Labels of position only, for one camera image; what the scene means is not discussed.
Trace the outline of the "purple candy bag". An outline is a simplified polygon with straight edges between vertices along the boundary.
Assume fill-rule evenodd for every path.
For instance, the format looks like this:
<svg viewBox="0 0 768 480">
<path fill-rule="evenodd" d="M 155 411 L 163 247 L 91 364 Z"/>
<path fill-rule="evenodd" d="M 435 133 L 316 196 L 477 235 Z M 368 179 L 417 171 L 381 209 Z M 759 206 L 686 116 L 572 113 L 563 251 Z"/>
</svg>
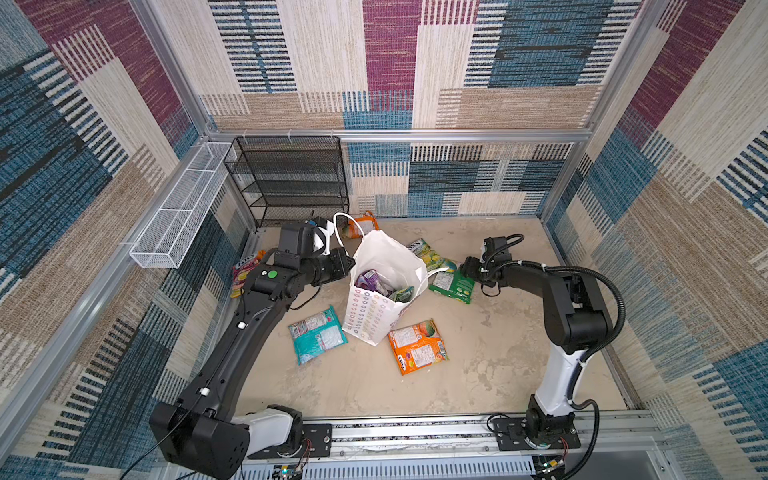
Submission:
<svg viewBox="0 0 768 480">
<path fill-rule="evenodd" d="M 384 297 L 389 297 L 395 291 L 391 282 L 375 269 L 369 269 L 361 273 L 355 280 L 354 285 L 357 288 L 375 292 Z"/>
</svg>

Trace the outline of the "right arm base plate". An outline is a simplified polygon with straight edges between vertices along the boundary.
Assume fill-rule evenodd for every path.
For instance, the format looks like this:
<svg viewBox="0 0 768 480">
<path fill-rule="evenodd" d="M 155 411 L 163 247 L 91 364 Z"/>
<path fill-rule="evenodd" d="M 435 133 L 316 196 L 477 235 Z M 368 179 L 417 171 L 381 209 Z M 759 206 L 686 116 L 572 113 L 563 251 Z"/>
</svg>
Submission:
<svg viewBox="0 0 768 480">
<path fill-rule="evenodd" d="M 578 449 L 581 440 L 574 426 L 574 415 L 545 419 L 494 414 L 486 427 L 496 438 L 500 451 Z"/>
</svg>

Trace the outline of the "aluminium mounting rail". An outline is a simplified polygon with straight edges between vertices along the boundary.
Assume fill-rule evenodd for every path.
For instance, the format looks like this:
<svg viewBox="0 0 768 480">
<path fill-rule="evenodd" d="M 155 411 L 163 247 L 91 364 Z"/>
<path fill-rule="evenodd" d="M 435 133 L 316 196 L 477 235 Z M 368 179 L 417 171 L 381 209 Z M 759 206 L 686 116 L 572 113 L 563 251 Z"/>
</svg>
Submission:
<svg viewBox="0 0 768 480">
<path fill-rule="evenodd" d="M 322 418 L 307 422 L 311 458 L 260 456 L 238 479 L 561 479 L 592 436 L 597 442 L 580 479 L 680 479 L 656 420 L 644 410 L 608 410 L 547 450 L 493 433 L 485 415 Z"/>
</svg>

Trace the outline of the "teal mint candy bag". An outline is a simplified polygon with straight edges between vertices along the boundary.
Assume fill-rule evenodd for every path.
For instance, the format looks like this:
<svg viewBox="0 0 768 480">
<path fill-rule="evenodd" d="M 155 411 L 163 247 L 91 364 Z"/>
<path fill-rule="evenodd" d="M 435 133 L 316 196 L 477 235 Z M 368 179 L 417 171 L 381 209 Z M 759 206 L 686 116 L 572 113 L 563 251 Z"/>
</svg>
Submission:
<svg viewBox="0 0 768 480">
<path fill-rule="evenodd" d="M 348 343 L 333 306 L 288 326 L 299 365 Z"/>
</svg>

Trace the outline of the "orange candy bag by wall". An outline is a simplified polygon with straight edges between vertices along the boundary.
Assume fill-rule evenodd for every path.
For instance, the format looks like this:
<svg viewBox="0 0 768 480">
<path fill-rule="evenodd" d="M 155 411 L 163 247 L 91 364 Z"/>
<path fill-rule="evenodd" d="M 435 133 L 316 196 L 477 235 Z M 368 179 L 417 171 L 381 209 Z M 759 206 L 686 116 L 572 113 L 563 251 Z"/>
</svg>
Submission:
<svg viewBox="0 0 768 480">
<path fill-rule="evenodd" d="M 233 279 L 230 290 L 230 297 L 232 299 L 242 295 L 248 274 L 261 262 L 265 254 L 265 250 L 259 250 L 257 253 L 248 255 L 233 266 Z"/>
</svg>

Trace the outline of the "orange candy bag front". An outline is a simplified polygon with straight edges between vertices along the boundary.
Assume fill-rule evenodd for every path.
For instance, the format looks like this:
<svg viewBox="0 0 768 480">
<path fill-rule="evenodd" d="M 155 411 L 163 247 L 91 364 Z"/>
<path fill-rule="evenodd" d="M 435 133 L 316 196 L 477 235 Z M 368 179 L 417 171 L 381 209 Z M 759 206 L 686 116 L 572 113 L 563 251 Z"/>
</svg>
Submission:
<svg viewBox="0 0 768 480">
<path fill-rule="evenodd" d="M 444 340 L 433 319 L 392 330 L 388 340 L 401 375 L 449 359 Z"/>
</svg>

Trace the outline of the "white paper bag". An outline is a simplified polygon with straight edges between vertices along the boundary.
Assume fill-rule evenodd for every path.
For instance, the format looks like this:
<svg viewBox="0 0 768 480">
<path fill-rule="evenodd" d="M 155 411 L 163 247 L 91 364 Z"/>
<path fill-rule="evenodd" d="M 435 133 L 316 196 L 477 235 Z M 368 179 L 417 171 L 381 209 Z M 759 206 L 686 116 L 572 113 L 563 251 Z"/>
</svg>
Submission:
<svg viewBox="0 0 768 480">
<path fill-rule="evenodd" d="M 428 287 L 432 277 L 448 271 L 440 262 L 429 268 L 423 259 L 380 230 L 365 231 L 349 214 L 338 212 L 361 234 L 353 255 L 342 330 L 372 346 L 395 328 L 405 310 Z"/>
</svg>

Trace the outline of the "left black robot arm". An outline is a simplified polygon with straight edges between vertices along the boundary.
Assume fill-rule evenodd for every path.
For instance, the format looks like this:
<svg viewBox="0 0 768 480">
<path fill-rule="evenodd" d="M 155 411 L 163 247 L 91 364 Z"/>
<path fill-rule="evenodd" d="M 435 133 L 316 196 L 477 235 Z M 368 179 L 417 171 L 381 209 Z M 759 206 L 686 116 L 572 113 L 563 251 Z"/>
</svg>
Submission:
<svg viewBox="0 0 768 480">
<path fill-rule="evenodd" d="M 167 462 L 229 479 L 255 453 L 301 450 L 300 412 L 271 404 L 237 419 L 236 405 L 266 340 L 298 295 L 308 285 L 346 278 L 354 264 L 342 248 L 314 258 L 267 252 L 248 273 L 241 304 L 204 366 L 176 400 L 158 403 L 150 416 L 156 447 Z"/>
</svg>

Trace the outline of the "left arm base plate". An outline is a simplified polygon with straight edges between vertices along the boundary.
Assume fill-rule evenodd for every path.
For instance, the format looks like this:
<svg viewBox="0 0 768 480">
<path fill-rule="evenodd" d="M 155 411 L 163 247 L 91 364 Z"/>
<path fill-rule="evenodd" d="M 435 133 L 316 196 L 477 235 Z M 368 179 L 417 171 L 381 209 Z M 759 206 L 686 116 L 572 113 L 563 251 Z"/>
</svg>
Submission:
<svg viewBox="0 0 768 480">
<path fill-rule="evenodd" d="M 331 423 L 309 423 L 302 427 L 297 446 L 272 446 L 249 454 L 249 460 L 299 459 L 300 457 L 327 458 L 331 454 L 333 425 Z"/>
</svg>

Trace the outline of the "orange candy bag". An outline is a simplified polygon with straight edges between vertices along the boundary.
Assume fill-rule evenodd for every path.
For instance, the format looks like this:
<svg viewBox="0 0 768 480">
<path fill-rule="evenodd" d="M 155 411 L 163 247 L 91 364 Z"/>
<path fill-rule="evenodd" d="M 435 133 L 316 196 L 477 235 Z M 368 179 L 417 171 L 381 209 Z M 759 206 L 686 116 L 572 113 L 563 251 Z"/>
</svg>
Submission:
<svg viewBox="0 0 768 480">
<path fill-rule="evenodd" d="M 348 239 L 361 238 L 372 231 L 380 229 L 376 216 L 370 210 L 366 210 L 362 215 L 355 216 L 352 219 L 345 218 L 345 220 L 346 223 L 342 228 L 342 235 Z"/>
<path fill-rule="evenodd" d="M 230 290 L 230 297 L 232 299 L 242 295 L 248 274 L 261 262 L 265 254 L 265 250 L 259 250 L 257 253 L 248 255 L 233 266 L 233 279 Z"/>
<path fill-rule="evenodd" d="M 433 319 L 392 330 L 388 340 L 401 375 L 449 359 L 444 340 Z"/>
</svg>

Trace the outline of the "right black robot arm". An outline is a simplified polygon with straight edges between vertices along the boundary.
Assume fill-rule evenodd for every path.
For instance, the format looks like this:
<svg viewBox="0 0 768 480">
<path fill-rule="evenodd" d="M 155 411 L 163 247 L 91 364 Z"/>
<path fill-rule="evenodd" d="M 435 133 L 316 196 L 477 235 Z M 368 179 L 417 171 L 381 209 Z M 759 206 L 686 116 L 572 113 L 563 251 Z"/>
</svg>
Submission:
<svg viewBox="0 0 768 480">
<path fill-rule="evenodd" d="M 575 413 L 590 404 L 575 401 L 581 375 L 622 332 L 627 312 L 618 287 L 600 272 L 513 259 L 510 249 L 523 239 L 519 233 L 486 238 L 481 256 L 467 257 L 459 272 L 482 287 L 519 289 L 542 300 L 550 354 L 524 432 L 532 447 L 545 448 L 570 432 Z"/>
</svg>

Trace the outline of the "orange candy bag by shelf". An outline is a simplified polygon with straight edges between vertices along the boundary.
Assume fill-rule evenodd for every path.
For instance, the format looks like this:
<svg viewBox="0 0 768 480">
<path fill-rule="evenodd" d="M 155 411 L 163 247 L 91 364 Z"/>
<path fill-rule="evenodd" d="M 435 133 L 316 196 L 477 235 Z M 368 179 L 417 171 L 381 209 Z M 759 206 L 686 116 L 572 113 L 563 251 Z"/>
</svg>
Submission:
<svg viewBox="0 0 768 480">
<path fill-rule="evenodd" d="M 361 238 L 372 231 L 380 229 L 376 216 L 370 210 L 366 210 L 362 215 L 355 216 L 352 219 L 345 218 L 345 220 L 346 223 L 342 228 L 342 235 L 348 239 Z"/>
</svg>

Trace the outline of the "green candy bag back-side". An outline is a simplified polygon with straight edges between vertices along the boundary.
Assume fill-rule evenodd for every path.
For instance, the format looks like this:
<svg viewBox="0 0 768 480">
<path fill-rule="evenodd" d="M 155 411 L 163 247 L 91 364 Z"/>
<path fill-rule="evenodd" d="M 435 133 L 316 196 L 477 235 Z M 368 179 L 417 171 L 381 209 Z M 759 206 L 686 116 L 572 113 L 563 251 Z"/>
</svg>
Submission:
<svg viewBox="0 0 768 480">
<path fill-rule="evenodd" d="M 441 271 L 433 276 L 428 289 L 447 298 L 469 305 L 472 300 L 475 281 L 460 271 Z"/>
</svg>

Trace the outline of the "Fox's spring tea bag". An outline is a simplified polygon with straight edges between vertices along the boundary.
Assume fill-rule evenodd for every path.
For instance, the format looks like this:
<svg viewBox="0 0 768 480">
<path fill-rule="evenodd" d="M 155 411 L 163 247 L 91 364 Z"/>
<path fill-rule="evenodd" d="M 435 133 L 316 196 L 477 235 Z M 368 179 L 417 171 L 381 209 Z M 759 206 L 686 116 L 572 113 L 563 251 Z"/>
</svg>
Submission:
<svg viewBox="0 0 768 480">
<path fill-rule="evenodd" d="M 422 260 L 428 273 L 432 271 L 445 271 L 449 268 L 447 260 L 438 254 L 423 238 L 409 243 L 406 248 Z"/>
</svg>

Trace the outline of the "green Fox's candy bag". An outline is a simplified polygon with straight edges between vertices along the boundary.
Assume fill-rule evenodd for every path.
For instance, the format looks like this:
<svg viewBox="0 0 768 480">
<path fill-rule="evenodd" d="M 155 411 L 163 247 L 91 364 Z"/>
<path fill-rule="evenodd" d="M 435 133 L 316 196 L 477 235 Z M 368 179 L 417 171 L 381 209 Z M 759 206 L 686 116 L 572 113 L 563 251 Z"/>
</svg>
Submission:
<svg viewBox="0 0 768 480">
<path fill-rule="evenodd" d="M 409 303 L 414 297 L 415 289 L 413 286 L 408 286 L 400 290 L 396 290 L 389 295 L 389 299 L 397 303 Z"/>
</svg>

